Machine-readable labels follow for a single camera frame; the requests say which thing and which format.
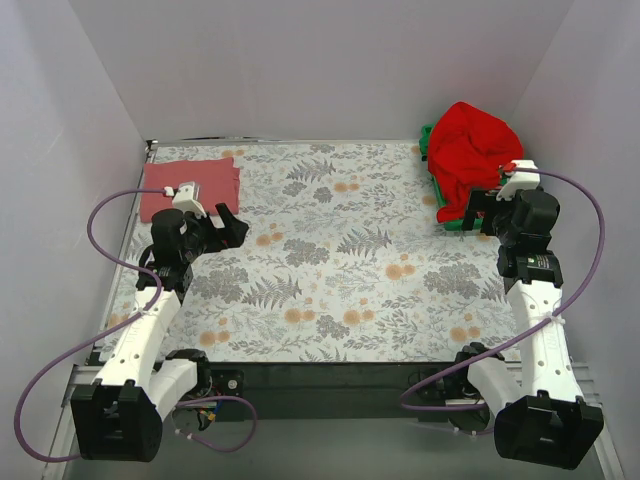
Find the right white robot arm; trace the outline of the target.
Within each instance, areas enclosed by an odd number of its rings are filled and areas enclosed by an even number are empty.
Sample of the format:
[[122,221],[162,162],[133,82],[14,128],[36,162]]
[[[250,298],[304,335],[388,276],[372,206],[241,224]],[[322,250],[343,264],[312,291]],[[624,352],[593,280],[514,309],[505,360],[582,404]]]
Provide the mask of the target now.
[[604,418],[584,399],[556,312],[563,277],[549,243],[559,213],[557,199],[539,187],[509,198],[472,191],[462,227],[471,229],[480,217],[482,233],[500,242],[497,270],[522,331],[521,377],[512,376],[499,353],[474,343],[463,352],[472,362],[453,371],[452,383],[460,395],[481,394],[485,400],[501,457],[574,470],[600,435]]

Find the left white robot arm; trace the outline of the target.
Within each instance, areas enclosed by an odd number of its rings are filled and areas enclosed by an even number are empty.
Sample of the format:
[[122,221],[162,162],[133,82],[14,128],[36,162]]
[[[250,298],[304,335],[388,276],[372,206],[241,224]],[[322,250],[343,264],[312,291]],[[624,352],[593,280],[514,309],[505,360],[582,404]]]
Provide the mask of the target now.
[[151,461],[169,413],[180,401],[200,400],[212,391],[213,377],[203,351],[178,350],[162,363],[156,359],[193,279],[194,261],[244,243],[248,225],[224,203],[216,210],[221,227],[209,214],[191,207],[153,215],[152,243],[137,265],[131,322],[92,383],[78,386],[71,396],[82,458]]

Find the red t shirt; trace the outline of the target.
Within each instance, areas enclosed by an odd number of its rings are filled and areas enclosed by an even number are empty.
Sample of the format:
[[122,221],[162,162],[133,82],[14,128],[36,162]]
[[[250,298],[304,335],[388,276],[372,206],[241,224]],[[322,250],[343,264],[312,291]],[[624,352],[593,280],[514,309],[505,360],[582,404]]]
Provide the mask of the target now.
[[471,190],[500,184],[500,168],[524,157],[516,133],[501,119],[468,103],[452,105],[436,123],[427,149],[427,168],[444,205],[437,221],[464,217]]

